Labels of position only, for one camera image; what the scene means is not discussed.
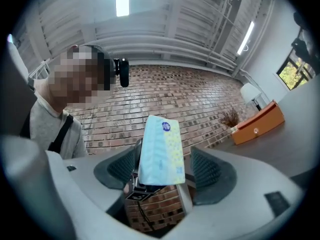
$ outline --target orange box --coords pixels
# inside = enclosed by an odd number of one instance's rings
[[[257,138],[285,121],[278,104],[273,100],[259,113],[237,125],[237,130],[232,133],[236,145]]]

